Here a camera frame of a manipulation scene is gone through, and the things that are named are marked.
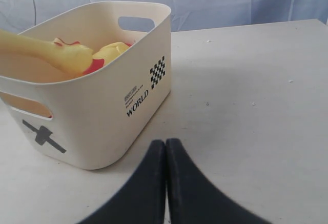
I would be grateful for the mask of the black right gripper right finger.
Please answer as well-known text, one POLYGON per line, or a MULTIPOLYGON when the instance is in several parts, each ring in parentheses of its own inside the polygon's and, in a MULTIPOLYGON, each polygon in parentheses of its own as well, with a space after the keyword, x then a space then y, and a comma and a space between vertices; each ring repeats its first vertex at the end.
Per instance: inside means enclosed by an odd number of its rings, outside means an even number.
POLYGON ((167 139, 166 150, 171 223, 259 223, 202 174, 179 139, 167 139))

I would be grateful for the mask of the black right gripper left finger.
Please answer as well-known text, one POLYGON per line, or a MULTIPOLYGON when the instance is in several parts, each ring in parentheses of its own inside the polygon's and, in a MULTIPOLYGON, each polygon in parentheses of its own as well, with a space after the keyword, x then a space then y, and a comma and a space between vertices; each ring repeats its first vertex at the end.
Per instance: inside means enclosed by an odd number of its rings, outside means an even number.
POLYGON ((154 140, 122 188, 80 223, 163 223, 166 208, 166 147, 154 140))

